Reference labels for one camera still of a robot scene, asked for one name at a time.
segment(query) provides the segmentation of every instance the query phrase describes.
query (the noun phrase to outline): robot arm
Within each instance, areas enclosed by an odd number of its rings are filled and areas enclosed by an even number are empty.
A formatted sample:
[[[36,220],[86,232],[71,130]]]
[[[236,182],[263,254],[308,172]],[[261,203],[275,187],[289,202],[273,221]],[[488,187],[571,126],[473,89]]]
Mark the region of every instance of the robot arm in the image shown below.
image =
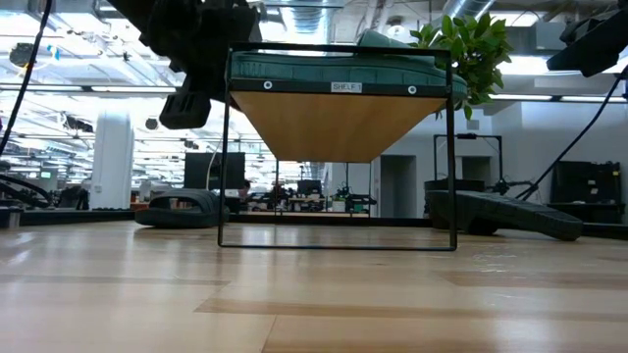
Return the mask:
[[[141,31],[140,41],[187,74],[159,117],[167,128],[203,127],[210,99],[224,101],[229,42],[261,41],[259,14],[246,1],[109,0]]]
[[[587,19],[567,27],[560,36],[567,47],[548,60],[550,70],[577,70],[584,77],[597,75],[617,64],[628,46],[628,1],[619,0],[605,20]]]

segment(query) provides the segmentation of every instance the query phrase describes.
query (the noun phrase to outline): computer monitor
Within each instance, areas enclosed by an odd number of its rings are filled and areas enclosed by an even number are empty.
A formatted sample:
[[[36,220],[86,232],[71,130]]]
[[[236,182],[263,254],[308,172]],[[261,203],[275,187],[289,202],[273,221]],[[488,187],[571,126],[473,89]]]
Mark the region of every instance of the computer monitor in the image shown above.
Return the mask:
[[[321,180],[299,180],[296,182],[297,192],[300,194],[311,195],[322,193]]]
[[[207,182],[207,170],[213,153],[185,153],[185,172],[183,187],[204,189]],[[244,153],[227,154],[227,189],[244,188]],[[216,153],[209,175],[209,189],[220,189],[220,170],[222,153]]]

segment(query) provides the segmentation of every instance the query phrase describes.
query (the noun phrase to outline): doorway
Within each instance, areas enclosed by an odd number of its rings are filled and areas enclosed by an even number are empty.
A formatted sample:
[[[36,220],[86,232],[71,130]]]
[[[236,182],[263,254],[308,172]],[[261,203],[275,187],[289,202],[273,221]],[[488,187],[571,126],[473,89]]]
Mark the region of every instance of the doorway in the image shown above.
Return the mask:
[[[381,157],[380,217],[416,218],[416,156]]]
[[[462,157],[462,178],[491,185],[491,157]]]

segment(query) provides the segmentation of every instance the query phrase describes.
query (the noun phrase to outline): black equipment stand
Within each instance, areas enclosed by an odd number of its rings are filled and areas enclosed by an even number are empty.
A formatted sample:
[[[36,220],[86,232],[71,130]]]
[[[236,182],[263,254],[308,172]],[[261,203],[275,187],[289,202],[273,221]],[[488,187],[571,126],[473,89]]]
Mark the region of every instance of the black equipment stand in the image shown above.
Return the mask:
[[[253,50],[280,50],[280,51],[312,51],[335,52],[350,54],[371,55],[398,55],[398,56],[430,56],[445,62],[445,85],[432,87],[417,87],[408,89],[409,85],[403,84],[374,84],[362,83],[361,93],[333,93],[330,82],[298,82],[289,80],[270,80],[255,78],[232,77],[232,54],[240,51]],[[451,53],[446,50],[415,49],[415,48],[377,48],[359,47],[349,45],[309,45],[309,44],[284,44],[284,43],[231,43],[227,55],[225,69],[225,120],[223,129],[223,154],[220,173],[220,204],[225,204],[227,151],[229,143],[229,118],[232,104],[231,91],[259,91],[259,92],[290,92],[290,93],[318,93],[318,94],[362,94],[367,96],[404,96],[417,98],[446,98],[446,140],[447,140],[447,166],[448,166],[448,208],[449,222],[449,246],[444,247],[396,247],[396,246],[326,246],[326,245],[250,245],[230,244],[224,242],[223,213],[219,213],[218,221],[218,246],[249,249],[334,249],[334,250],[399,250],[399,251],[454,251],[458,246],[458,225],[456,216],[456,192],[455,192],[455,150],[454,150],[454,119],[453,119],[453,72],[451,68]],[[275,217],[275,223],[281,217]]]
[[[437,162],[438,155],[438,146],[437,142],[440,137],[447,137],[446,134],[435,134],[434,135],[434,180],[439,179],[439,164]],[[482,138],[486,140],[487,138],[494,138],[497,140],[497,154],[499,156],[499,180],[503,180],[503,149],[501,148],[501,136],[500,135],[478,135],[475,133],[458,133],[455,138],[457,139],[478,139]]]

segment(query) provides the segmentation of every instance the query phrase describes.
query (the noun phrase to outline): shelf label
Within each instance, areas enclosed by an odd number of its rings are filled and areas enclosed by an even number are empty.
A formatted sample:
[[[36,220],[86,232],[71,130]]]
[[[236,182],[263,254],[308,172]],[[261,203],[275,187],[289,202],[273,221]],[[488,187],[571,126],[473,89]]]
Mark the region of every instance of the shelf label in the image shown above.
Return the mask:
[[[332,82],[334,93],[362,93],[362,83],[356,82]]]

